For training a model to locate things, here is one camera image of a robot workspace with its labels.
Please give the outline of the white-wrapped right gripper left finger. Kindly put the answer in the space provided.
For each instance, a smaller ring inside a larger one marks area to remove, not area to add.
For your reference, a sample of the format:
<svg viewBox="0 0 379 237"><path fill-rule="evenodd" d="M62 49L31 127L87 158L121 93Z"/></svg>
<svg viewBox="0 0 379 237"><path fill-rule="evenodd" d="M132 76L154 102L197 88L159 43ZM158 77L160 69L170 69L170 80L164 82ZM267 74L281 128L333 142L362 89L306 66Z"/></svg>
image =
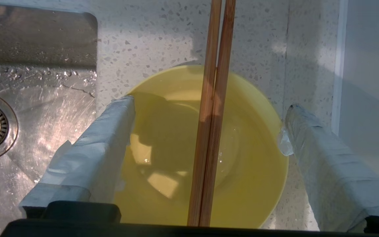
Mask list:
<svg viewBox="0 0 379 237"><path fill-rule="evenodd" d="M123 96L111 101L74 144L61 145L20 201L22 217L38 217L53 201L112 203L135 116L134 97Z"/></svg>

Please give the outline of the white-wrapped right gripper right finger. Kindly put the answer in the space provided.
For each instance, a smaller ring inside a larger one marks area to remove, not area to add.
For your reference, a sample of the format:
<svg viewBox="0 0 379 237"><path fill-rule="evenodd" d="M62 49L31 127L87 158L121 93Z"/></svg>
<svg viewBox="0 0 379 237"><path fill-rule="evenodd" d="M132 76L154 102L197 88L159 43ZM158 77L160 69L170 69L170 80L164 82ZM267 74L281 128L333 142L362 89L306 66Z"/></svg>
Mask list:
<svg viewBox="0 0 379 237"><path fill-rule="evenodd" d="M282 130L320 231L379 234L379 176L299 104Z"/></svg>

